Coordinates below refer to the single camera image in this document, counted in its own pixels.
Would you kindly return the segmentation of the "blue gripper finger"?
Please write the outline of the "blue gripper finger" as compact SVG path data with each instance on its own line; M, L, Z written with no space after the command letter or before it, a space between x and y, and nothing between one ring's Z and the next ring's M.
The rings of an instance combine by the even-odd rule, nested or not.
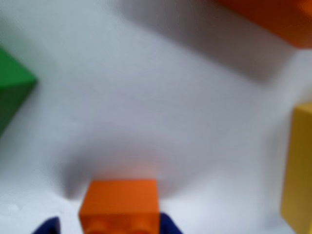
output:
M182 232L167 214L161 213L160 234L182 234Z
M60 220L52 217L40 224L32 234L60 234Z

